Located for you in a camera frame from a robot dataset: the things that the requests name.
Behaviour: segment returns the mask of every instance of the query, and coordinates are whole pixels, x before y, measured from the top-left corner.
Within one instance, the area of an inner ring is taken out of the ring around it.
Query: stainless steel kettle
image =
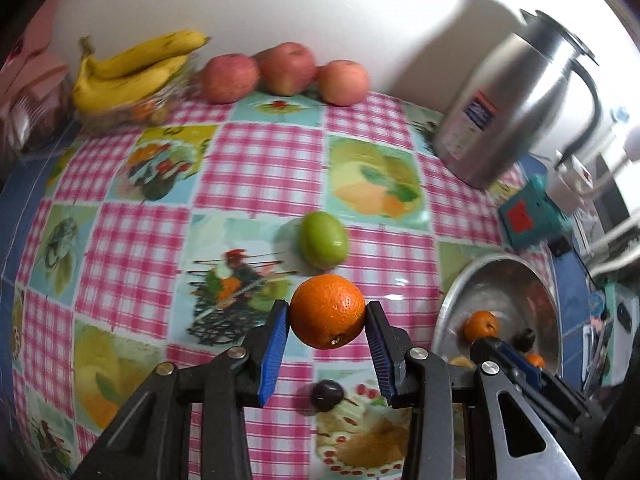
[[[487,188],[552,123],[573,71],[593,96],[594,113],[584,131],[564,149],[562,162],[581,148],[600,121],[596,85],[576,58],[585,44],[556,20],[521,10],[526,24],[511,33],[472,73],[436,131],[436,154],[460,180]]]

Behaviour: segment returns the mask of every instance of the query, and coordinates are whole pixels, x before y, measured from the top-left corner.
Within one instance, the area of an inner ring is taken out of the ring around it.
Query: metal bowl
[[[537,272],[512,254],[490,254],[469,264],[449,289],[438,316],[431,350],[445,361],[469,357],[462,336],[468,317],[488,310],[500,321],[498,337],[510,343],[525,328],[536,333],[533,351],[551,373],[562,363],[558,308]]]

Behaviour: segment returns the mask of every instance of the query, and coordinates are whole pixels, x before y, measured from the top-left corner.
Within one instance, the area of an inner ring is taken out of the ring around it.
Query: pink checkered tablecloth
[[[442,275],[460,264],[447,261],[443,244],[461,254],[507,247],[494,197],[433,156],[408,106],[376,93],[349,108],[258,92],[233,105],[190,100],[166,126],[88,137],[60,159],[31,223],[14,302],[14,422],[47,478],[78,466],[157,363],[203,364],[240,341],[234,332],[235,340],[211,342],[222,337],[220,324],[206,324],[209,339],[196,330],[203,308],[228,321],[219,302],[231,297],[229,312],[243,308],[242,319],[258,323],[265,301],[290,299],[313,273],[294,243],[310,211],[334,214],[349,232],[350,255],[332,272],[429,347]],[[525,183],[517,166],[500,180]],[[547,249],[522,256],[555,297]],[[276,393],[264,409],[244,412],[254,478],[398,478],[397,464],[364,471],[323,459],[321,421],[309,411],[319,378],[366,383],[367,402],[375,399],[371,366],[364,334],[333,351],[291,335]],[[196,404],[192,480],[200,478],[201,425]],[[66,458],[60,465],[42,453],[38,432],[64,442],[68,468]]]

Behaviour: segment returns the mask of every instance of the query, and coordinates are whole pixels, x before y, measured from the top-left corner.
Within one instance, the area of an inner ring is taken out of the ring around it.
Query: banana bunch
[[[98,61],[88,38],[82,38],[74,104],[89,114],[139,101],[161,89],[183,67],[189,53],[207,40],[195,30],[181,30]]]

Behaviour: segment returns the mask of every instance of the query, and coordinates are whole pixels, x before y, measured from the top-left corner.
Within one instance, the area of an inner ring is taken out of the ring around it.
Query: red apple
[[[292,41],[263,50],[256,57],[265,85],[276,95],[299,94],[316,74],[313,53],[306,46]]]
[[[336,106],[351,106],[367,97],[369,74],[355,61],[336,59],[321,66],[316,76],[320,97]]]
[[[260,79],[255,59],[225,54],[209,60],[200,75],[202,93],[213,104],[235,103],[253,92]]]

